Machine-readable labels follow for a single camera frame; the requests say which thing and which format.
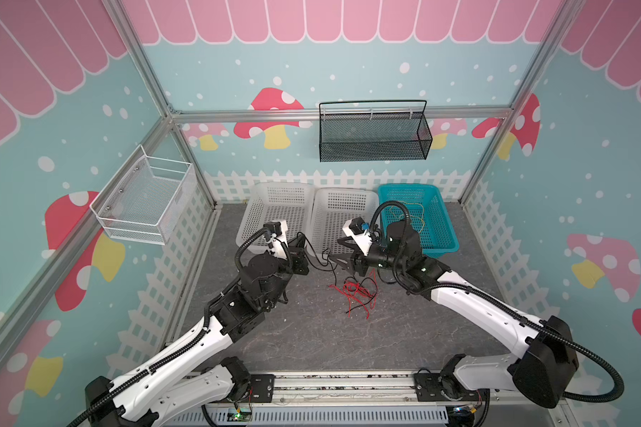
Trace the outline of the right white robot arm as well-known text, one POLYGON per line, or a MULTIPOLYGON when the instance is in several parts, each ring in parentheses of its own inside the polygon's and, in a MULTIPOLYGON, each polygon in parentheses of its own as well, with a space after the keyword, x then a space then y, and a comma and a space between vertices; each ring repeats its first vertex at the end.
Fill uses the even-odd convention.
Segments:
POLYGON ((397 285, 457 312, 501 343, 507 353, 491 357, 456 355, 442 374, 446 382, 464 390, 500 389, 521 393, 544 407, 560 400, 608 403, 623 395, 620 373, 598 354, 575 343, 570 327, 556 316, 546 320, 515 309, 472 285, 445 263, 424 255, 415 229, 404 220, 392 222, 385 232, 358 217, 342 227, 338 244, 348 253, 333 261, 349 272, 389 270, 397 285), (611 391, 601 394, 569 392, 580 367, 580 357, 591 360, 610 375, 611 391))

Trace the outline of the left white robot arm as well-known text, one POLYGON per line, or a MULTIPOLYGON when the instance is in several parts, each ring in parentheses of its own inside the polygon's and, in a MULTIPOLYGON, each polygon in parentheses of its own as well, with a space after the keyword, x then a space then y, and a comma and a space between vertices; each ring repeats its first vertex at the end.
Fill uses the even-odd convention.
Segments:
POLYGON ((203 318, 162 352, 114 379, 100 376, 85 388, 87 408, 71 421, 78 426, 162 426, 172 418, 220 400, 239 402, 249 391, 251 375, 236 357, 189 378, 207 359, 251 332, 279 304, 295 275, 306 275, 306 237, 292 241, 272 234, 273 248, 242 264, 247 247, 265 234, 257 231, 234 258, 238 274, 209 302, 203 318))

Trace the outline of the middle white plastic basket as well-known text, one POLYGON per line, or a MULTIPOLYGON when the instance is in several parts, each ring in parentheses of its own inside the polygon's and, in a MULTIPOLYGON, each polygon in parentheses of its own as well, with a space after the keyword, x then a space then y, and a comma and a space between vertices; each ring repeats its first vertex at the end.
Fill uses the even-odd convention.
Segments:
POLYGON ((368 222, 379 206, 379 195, 373 191, 325 188, 315 192, 310 231, 306 233, 311 245, 321 255, 325 249, 332 254, 351 250, 338 244, 343 238, 347 221, 361 217, 368 222))

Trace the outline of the white plastic basket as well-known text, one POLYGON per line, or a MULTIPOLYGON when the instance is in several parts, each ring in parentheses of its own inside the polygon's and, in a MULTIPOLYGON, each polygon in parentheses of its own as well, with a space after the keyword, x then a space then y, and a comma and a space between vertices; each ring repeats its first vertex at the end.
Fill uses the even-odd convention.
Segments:
POLYGON ((309 236, 315 189, 303 183, 259 183, 254 186, 240 224, 236 244, 242 245, 266 222, 285 220, 288 240, 298 232, 309 236))
POLYGON ((347 221, 361 217, 368 222, 379 206, 379 195, 373 191, 325 188, 315 192, 310 231, 306 233, 311 245, 321 255, 325 249, 332 254, 351 250, 338 244, 343 238, 347 221))

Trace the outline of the teal plastic basket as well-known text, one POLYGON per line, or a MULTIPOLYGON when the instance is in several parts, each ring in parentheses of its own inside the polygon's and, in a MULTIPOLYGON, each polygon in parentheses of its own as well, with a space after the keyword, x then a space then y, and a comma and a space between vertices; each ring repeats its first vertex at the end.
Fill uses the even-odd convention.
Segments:
POLYGON ((440 190, 433 185, 390 183, 377 189, 379 201, 397 201, 409 210, 423 254, 439 258, 459 251, 459 242, 440 190))

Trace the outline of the left white plastic basket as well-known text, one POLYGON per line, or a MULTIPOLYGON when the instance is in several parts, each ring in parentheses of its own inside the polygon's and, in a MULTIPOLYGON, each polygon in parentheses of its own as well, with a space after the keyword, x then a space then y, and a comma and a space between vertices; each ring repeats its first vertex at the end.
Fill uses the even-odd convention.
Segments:
POLYGON ((303 183, 259 183, 254 186, 240 224, 236 244, 242 245, 266 222, 285 220, 288 240, 298 232, 309 236, 315 189, 303 183))

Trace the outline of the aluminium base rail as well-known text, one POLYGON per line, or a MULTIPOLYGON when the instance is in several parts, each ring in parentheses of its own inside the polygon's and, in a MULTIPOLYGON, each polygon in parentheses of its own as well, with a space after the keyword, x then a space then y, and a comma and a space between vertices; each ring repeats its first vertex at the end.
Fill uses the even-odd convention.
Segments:
POLYGON ((465 391, 449 400, 432 371, 270 372, 249 396, 226 400, 215 370, 192 375, 151 406, 157 426, 575 426, 566 402, 539 407, 515 391, 465 391))

